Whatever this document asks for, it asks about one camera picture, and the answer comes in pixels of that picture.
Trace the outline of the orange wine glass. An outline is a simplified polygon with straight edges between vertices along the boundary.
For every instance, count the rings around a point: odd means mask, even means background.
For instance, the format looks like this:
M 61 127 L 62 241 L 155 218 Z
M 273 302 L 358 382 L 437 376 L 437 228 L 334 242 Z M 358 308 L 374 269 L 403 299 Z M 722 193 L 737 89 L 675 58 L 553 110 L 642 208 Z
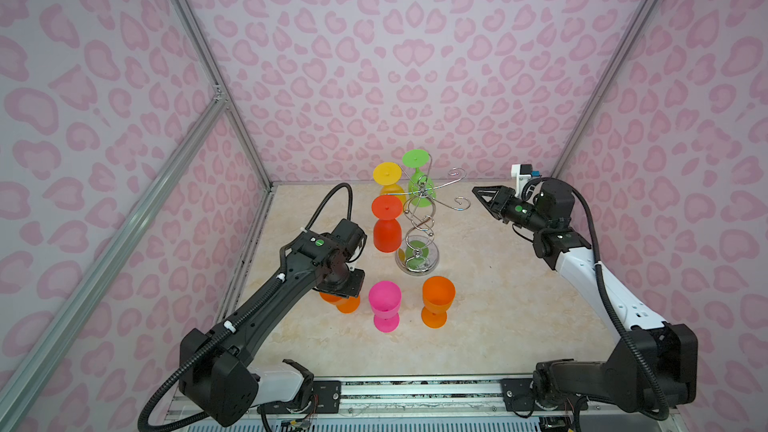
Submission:
M 360 306 L 359 297 L 339 297 L 326 293 L 320 293 L 320 297 L 325 302 L 333 305 L 339 312 L 343 314 L 351 314 L 355 312 Z
M 442 276 L 427 279 L 422 287 L 421 319 L 430 328 L 438 329 L 447 322 L 447 312 L 456 296 L 454 284 Z

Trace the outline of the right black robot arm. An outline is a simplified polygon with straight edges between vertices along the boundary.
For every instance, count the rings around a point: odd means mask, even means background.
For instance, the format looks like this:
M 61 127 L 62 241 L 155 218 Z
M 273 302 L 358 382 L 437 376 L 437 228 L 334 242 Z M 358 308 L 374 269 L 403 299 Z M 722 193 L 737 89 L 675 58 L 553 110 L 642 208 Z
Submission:
M 553 406 L 584 397 L 663 421 L 697 396 L 698 338 L 646 306 L 604 264 L 592 210 L 572 185 L 536 177 L 523 191 L 477 186 L 473 195 L 496 220 L 531 232 L 535 255 L 565 279 L 616 335 L 605 361 L 540 362 L 535 401 Z

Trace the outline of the yellow wine glass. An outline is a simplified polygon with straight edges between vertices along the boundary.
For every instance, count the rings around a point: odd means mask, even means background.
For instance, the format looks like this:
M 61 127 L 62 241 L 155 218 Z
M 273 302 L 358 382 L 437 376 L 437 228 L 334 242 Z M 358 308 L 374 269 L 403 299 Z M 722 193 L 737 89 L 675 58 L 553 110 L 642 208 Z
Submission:
M 401 167 L 394 162 L 383 162 L 375 167 L 373 179 L 380 186 L 379 194 L 397 198 L 402 204 L 406 200 L 406 192 L 399 185 L 402 178 Z

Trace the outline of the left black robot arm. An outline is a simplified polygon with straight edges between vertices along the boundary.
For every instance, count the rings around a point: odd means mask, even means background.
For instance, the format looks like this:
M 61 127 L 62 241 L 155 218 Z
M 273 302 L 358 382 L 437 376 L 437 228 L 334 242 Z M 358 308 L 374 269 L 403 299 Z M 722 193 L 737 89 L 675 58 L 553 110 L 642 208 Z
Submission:
M 249 369 L 268 335 L 309 292 L 340 298 L 359 295 L 365 273 L 352 259 L 367 236 L 343 219 L 333 231 L 301 233 L 281 252 L 279 269 L 246 303 L 209 332 L 193 329 L 180 345 L 180 392 L 219 425 L 228 427 L 252 406 L 282 403 L 302 411 L 311 401 L 314 375 L 292 359 L 258 372 Z

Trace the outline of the red wine glass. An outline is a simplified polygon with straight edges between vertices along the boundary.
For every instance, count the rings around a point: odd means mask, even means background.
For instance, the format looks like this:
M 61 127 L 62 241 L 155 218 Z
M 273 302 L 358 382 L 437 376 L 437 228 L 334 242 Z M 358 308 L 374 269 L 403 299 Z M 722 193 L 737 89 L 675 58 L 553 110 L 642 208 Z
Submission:
M 373 229 L 374 246 L 383 253 L 395 252 L 402 242 L 402 228 L 398 217 L 402 203 L 392 195 L 380 195 L 372 202 L 372 213 L 377 221 Z

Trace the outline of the green wine glass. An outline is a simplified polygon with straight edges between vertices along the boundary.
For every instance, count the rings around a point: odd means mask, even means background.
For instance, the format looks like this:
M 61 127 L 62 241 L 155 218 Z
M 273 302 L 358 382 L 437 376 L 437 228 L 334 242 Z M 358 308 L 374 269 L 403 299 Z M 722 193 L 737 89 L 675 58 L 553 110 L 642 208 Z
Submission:
M 406 168 L 413 170 L 413 174 L 408 180 L 408 194 L 404 210 L 433 205 L 436 194 L 434 183 L 429 177 L 432 167 L 430 153 L 424 149 L 413 149 L 404 154 L 402 162 Z

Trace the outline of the pink wine glass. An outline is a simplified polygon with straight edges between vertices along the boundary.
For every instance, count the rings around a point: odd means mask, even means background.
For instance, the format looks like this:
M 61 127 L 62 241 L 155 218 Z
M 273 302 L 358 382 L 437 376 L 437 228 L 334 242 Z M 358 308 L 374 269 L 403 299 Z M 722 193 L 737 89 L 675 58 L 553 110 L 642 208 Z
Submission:
M 382 333 L 395 331 L 400 324 L 399 311 L 402 301 L 400 287 L 392 281 L 376 283 L 368 295 L 373 312 L 373 324 Z

